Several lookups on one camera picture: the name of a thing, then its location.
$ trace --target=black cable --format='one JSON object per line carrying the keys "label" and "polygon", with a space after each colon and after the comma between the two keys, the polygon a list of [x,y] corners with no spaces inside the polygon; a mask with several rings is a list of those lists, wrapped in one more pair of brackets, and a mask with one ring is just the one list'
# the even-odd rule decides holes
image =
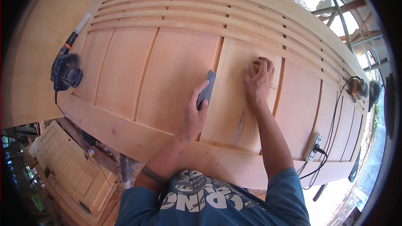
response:
{"label": "black cable", "polygon": [[326,163],[327,160],[328,160],[329,145],[330,145],[330,143],[331,143],[332,134],[333,134],[333,132],[334,132],[334,124],[335,124],[336,109],[338,108],[338,103],[339,103],[340,97],[342,96],[342,92],[343,92],[344,88],[345,88],[346,85],[349,84],[349,82],[350,82],[352,79],[354,79],[354,78],[359,78],[359,77],[358,77],[358,76],[353,76],[353,77],[351,77],[351,78],[343,85],[342,89],[341,89],[340,92],[339,92],[338,99],[336,100],[335,108],[334,108],[334,115],[332,116],[331,134],[330,134],[330,137],[329,137],[329,140],[328,140],[328,143],[327,143],[327,148],[326,148],[326,150],[325,150],[324,159],[322,160],[321,164],[319,165],[319,167],[318,167],[316,170],[314,170],[313,172],[311,172],[311,173],[309,173],[309,174],[307,174],[307,175],[305,175],[305,176],[303,176],[303,177],[300,178],[300,180],[301,180],[301,179],[303,179],[303,178],[305,178],[305,177],[307,177],[307,176],[310,176],[310,175],[314,174],[315,172],[317,172],[317,174],[316,174],[316,176],[315,176],[313,182],[312,182],[311,185],[309,186],[309,188],[306,188],[306,189],[303,188],[304,190],[310,189],[310,188],[314,185],[314,183],[315,183],[315,181],[316,181],[316,179],[317,179],[317,176],[318,176],[318,174],[319,174],[319,172],[320,172],[320,169],[325,165],[325,163]]}
{"label": "black cable", "polygon": [[328,159],[328,155],[327,155],[327,154],[324,154],[324,158],[325,158],[325,161],[323,160],[323,161],[321,162],[320,166],[319,166],[316,170],[314,170],[313,172],[311,172],[311,173],[309,173],[309,174],[306,174],[306,175],[303,176],[303,177],[300,177],[300,180],[303,179],[303,178],[306,178],[307,176],[310,176],[310,175],[314,174],[314,173],[317,172],[317,171],[319,171],[320,168],[322,168],[322,167],[324,166],[326,160]]}
{"label": "black cable", "polygon": [[305,163],[303,164],[303,166],[299,169],[299,171],[298,171],[298,176],[300,176],[300,174],[303,172],[303,170],[304,170],[305,166],[307,165],[307,163],[308,163],[308,162],[305,162]]}
{"label": "black cable", "polygon": [[67,116],[65,115],[65,113],[63,112],[63,110],[59,107],[59,104],[57,103],[57,91],[54,92],[54,100],[55,100],[56,106],[59,108],[60,112],[62,112],[62,114],[64,115],[64,117],[67,118]]}

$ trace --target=fingers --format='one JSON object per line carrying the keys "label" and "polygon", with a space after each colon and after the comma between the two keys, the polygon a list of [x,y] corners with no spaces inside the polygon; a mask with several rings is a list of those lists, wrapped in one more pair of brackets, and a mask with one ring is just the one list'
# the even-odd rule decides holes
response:
{"label": "fingers", "polygon": [[274,78],[274,74],[275,74],[275,68],[272,67],[272,73],[271,73],[271,77]]}
{"label": "fingers", "polygon": [[206,119],[207,113],[208,113],[208,100],[204,99],[201,103],[201,108],[198,115],[201,119]]}
{"label": "fingers", "polygon": [[261,77],[263,75],[263,73],[267,71],[266,69],[264,70],[264,68],[267,68],[267,62],[265,60],[261,60],[261,59],[259,59],[258,62],[260,65],[260,69],[259,69],[256,77]]}
{"label": "fingers", "polygon": [[249,65],[246,65],[246,67],[243,70],[243,81],[248,82],[251,79],[251,71]]}
{"label": "fingers", "polygon": [[190,105],[191,108],[197,108],[197,99],[198,99],[198,95],[201,93],[201,91],[206,88],[209,84],[209,80],[204,81],[203,83],[201,83],[201,85],[199,85],[196,89],[193,90],[193,92],[191,92],[190,98],[188,100],[188,103]]}

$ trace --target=power cord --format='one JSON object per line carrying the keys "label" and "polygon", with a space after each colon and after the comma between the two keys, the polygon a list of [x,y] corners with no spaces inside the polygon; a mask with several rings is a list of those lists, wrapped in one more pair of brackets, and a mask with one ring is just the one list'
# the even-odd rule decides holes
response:
{"label": "power cord", "polygon": [[351,78],[343,85],[342,89],[341,89],[340,92],[339,92],[338,99],[336,99],[335,108],[334,108],[334,115],[332,116],[331,134],[330,134],[329,140],[328,140],[328,142],[327,142],[327,148],[326,148],[326,150],[324,151],[324,150],[321,149],[317,144],[314,146],[314,150],[317,151],[317,152],[319,152],[319,153],[321,153],[321,154],[323,154],[323,155],[324,155],[324,158],[323,158],[321,164],[319,165],[319,167],[318,167],[316,170],[314,170],[313,172],[311,172],[311,173],[309,173],[309,174],[307,174],[307,175],[305,175],[305,176],[303,176],[303,177],[300,178],[300,180],[301,180],[301,179],[306,178],[307,176],[310,176],[310,175],[314,174],[315,172],[317,172],[317,174],[316,174],[316,176],[314,177],[314,180],[313,180],[313,182],[311,183],[311,185],[310,185],[308,188],[303,188],[304,190],[308,190],[308,189],[310,189],[310,188],[314,185],[314,183],[315,183],[315,181],[316,181],[316,179],[317,179],[317,177],[318,177],[318,174],[320,173],[320,169],[325,165],[325,163],[326,163],[327,160],[328,160],[329,145],[330,145],[330,142],[331,142],[331,139],[332,139],[332,134],[333,134],[333,132],[334,132],[334,124],[335,124],[336,109],[338,108],[338,103],[339,103],[340,97],[342,96],[342,92],[343,92],[344,88],[345,88],[346,85],[349,84],[349,82],[350,82],[352,79],[354,79],[354,78],[359,78],[359,77],[358,77],[358,76],[353,76],[353,77],[351,77]]}

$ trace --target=wooden beam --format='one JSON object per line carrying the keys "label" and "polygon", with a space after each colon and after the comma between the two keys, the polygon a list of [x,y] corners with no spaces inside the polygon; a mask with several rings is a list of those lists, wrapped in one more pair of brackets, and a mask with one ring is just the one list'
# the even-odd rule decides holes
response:
{"label": "wooden beam", "polygon": [[[341,9],[342,13],[345,13],[345,12],[349,12],[349,11],[351,11],[353,9],[361,8],[361,7],[364,7],[364,6],[367,6],[366,1],[364,1],[364,0],[354,0],[352,2],[349,2],[349,3],[346,3],[346,4],[342,5],[340,7],[340,9]],[[333,12],[334,10],[336,10],[336,9],[334,9],[334,6],[332,6],[332,7],[327,7],[327,8],[324,8],[324,9],[316,10],[316,11],[313,11],[311,13],[313,13],[314,15],[319,15],[319,14],[323,14],[323,13]],[[329,19],[329,17],[323,17],[323,16],[319,16],[318,18],[321,21],[325,21],[325,20]]]}
{"label": "wooden beam", "polygon": [[355,31],[351,36],[350,36],[350,41],[353,42],[357,36],[360,34],[360,32],[363,30],[363,28],[367,25],[367,23],[371,20],[371,18],[373,17],[373,12],[370,12],[370,14],[367,16],[366,20],[363,22],[363,24],[361,24],[361,26],[359,27],[359,29],[357,29],[357,31]]}
{"label": "wooden beam", "polygon": [[[361,32],[361,34],[362,34],[365,38],[367,38],[368,36],[379,35],[380,33],[381,33],[380,30],[373,30],[373,31],[368,31],[368,32]],[[339,38],[340,38],[342,41],[345,41],[345,40],[346,40],[345,36],[340,36]]]}

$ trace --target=plywood sheet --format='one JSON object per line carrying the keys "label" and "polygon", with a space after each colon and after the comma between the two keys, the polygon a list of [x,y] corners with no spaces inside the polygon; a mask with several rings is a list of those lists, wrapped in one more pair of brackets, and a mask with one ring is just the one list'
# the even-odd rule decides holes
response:
{"label": "plywood sheet", "polygon": [[4,58],[1,129],[63,117],[54,103],[50,69],[90,3],[91,0],[31,0],[28,3]]}
{"label": "plywood sheet", "polygon": [[321,80],[286,60],[275,119],[294,160],[301,160],[316,118]]}
{"label": "plywood sheet", "polygon": [[136,121],[175,133],[191,91],[212,68],[219,37],[161,28],[139,97]]}

